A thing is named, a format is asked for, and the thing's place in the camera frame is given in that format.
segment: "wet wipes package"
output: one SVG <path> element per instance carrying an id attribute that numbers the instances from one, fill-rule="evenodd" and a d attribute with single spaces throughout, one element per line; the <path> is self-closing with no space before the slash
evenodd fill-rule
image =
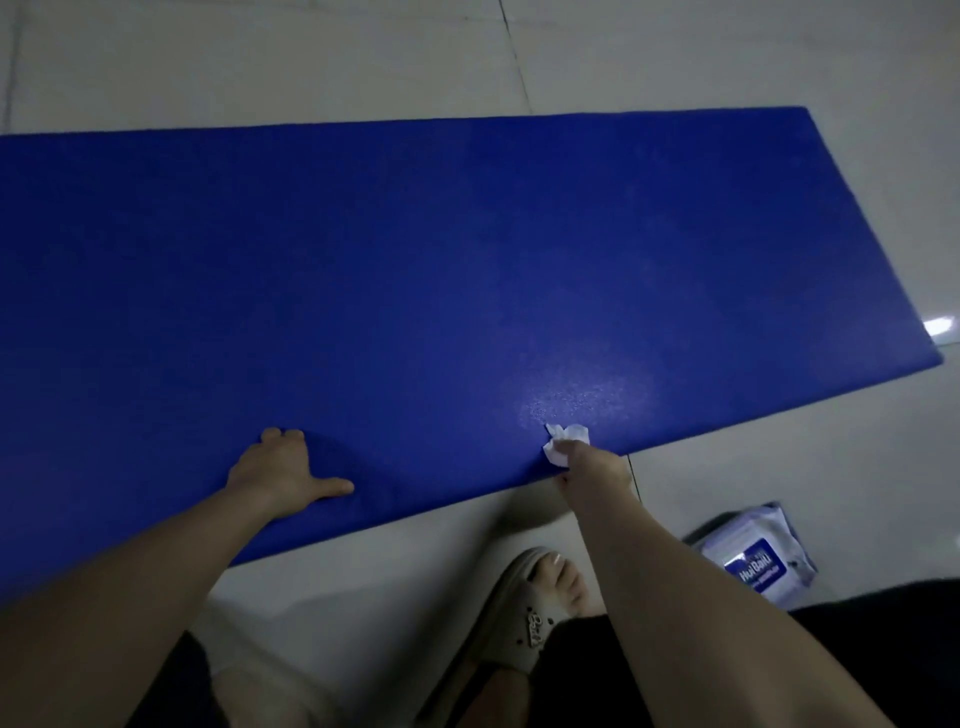
<path id="1" fill-rule="evenodd" d="M 784 608 L 796 604 L 817 573 L 779 503 L 748 508 L 693 547 Z"/>

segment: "blue label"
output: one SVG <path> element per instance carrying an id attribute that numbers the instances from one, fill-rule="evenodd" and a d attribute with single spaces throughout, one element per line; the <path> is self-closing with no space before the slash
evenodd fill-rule
<path id="1" fill-rule="evenodd" d="M 761 594 L 786 574 L 786 566 L 766 539 L 744 548 L 743 553 L 734 556 L 723 568 Z"/>

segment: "beige slipper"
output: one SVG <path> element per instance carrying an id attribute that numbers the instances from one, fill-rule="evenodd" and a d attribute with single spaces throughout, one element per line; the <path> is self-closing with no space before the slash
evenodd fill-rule
<path id="1" fill-rule="evenodd" d="M 554 628 L 571 619 L 563 604 L 530 582 L 548 548 L 524 551 L 500 576 L 467 640 L 417 716 L 419 728 L 444 728 L 470 680 L 483 665 L 529 675 Z"/>

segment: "white tissue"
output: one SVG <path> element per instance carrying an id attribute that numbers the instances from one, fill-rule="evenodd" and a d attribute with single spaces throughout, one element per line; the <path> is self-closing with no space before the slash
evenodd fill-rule
<path id="1" fill-rule="evenodd" d="M 546 455 L 547 460 L 558 468 L 565 468 L 567 463 L 566 455 L 553 447 L 557 440 L 579 440 L 582 443 L 590 444 L 590 432 L 583 425 L 571 425 L 570 427 L 546 425 L 546 431 L 550 433 L 550 442 L 543 446 L 543 454 Z"/>

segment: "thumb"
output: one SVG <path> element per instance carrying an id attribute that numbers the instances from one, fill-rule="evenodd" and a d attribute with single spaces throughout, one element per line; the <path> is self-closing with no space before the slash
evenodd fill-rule
<path id="1" fill-rule="evenodd" d="M 348 496 L 353 493 L 353 483 L 342 477 L 315 477 L 313 486 L 316 498 Z"/>

